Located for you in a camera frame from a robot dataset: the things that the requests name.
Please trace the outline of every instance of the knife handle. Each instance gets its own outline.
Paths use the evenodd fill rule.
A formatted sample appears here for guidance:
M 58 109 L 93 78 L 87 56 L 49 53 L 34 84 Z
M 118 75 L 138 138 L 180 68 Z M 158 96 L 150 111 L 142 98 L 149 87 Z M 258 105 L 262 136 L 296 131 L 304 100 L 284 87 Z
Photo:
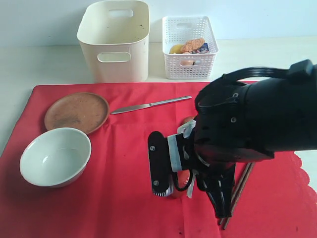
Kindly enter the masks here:
M 151 106 L 157 106 L 157 105 L 162 105 L 162 104 L 166 104 L 166 103 L 174 103 L 174 102 L 178 102 L 178 101 L 183 101 L 183 100 L 187 100 L 187 99 L 191 99 L 191 96 L 186 96 L 186 97 L 181 97 L 181 98 L 174 98 L 174 99 L 168 99 L 168 100 L 164 100 L 164 101 L 160 101 L 160 102 L 156 102 L 156 103 L 151 103 Z

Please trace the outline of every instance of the red tablecloth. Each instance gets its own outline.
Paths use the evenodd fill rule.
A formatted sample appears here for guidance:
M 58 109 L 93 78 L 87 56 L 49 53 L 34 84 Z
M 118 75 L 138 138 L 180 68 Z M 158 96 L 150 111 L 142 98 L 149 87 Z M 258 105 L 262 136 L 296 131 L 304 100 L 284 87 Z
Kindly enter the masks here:
M 294 153 L 257 163 L 227 230 L 219 231 L 205 193 L 193 198 L 152 195 L 147 137 L 176 133 L 194 116 L 205 83 L 132 83 L 37 86 L 0 159 L 0 237 L 3 238 L 315 238 L 316 193 Z M 92 155 L 73 184 L 49 189 L 23 180 L 24 148 L 45 132 L 44 115 L 75 92 L 102 95 L 110 109 L 191 95 L 192 100 L 110 115 L 89 135 Z M 238 165 L 237 174 L 242 165 Z

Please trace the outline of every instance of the chopsticks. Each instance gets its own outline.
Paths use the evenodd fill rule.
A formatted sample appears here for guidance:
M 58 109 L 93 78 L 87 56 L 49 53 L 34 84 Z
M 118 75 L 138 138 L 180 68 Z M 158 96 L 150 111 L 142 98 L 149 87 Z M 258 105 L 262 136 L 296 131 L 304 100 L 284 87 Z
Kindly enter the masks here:
M 233 213 L 234 211 L 234 208 L 236 207 L 237 203 L 238 203 L 238 200 L 241 196 L 241 193 L 244 189 L 244 186 L 246 185 L 246 182 L 248 180 L 248 177 L 253 169 L 253 166 L 254 166 L 255 162 L 251 162 L 251 163 L 247 163 L 242 174 L 241 174 L 241 177 L 239 179 L 239 182 L 236 186 L 236 189 L 234 190 L 233 194 L 232 194 L 232 197 L 231 197 L 231 213 Z M 228 217 L 222 227 L 223 230 L 225 230 L 228 226 L 228 223 L 230 221 L 231 217 Z M 222 218 L 218 225 L 222 225 L 222 223 L 224 222 L 225 218 Z

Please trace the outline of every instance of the knife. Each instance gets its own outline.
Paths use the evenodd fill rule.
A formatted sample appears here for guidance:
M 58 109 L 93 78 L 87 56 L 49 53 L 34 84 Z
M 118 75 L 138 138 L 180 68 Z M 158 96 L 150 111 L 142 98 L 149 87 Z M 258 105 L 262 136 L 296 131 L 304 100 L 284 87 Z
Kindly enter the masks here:
M 147 103 L 147 104 L 129 106 L 129 107 L 124 107 L 124 108 L 117 109 L 117 110 L 113 111 L 110 114 L 113 115 L 113 114 L 119 114 L 119 113 L 126 113 L 126 112 L 131 112 L 131 111 L 135 111 L 135 110 L 139 110 L 139 109 L 144 109 L 144 108 L 150 108 L 150 107 L 154 107 L 154 106 L 158 106 L 158 105 L 163 105 L 163 104 L 167 104 L 167 103 L 174 103 L 174 102 L 179 102 L 179 101 L 183 101 L 183 100 L 188 100 L 188 99 L 191 99 L 191 98 L 192 98 L 191 96 L 186 96 L 186 97 L 181 97 L 181 98 L 168 99 L 168 100 L 155 102 L 155 103 Z

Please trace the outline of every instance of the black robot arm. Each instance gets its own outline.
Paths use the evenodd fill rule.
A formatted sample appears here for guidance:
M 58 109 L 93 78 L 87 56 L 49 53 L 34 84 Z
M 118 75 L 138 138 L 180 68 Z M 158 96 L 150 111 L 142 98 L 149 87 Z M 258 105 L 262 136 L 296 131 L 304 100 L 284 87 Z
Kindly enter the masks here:
M 269 78 L 239 81 L 250 77 Z M 153 193 L 182 190 L 176 173 L 190 170 L 216 217 L 231 217 L 235 163 L 273 159 L 277 151 L 317 149 L 316 105 L 317 66 L 310 60 L 289 69 L 251 67 L 224 74 L 195 98 L 197 115 L 186 136 L 150 134 Z

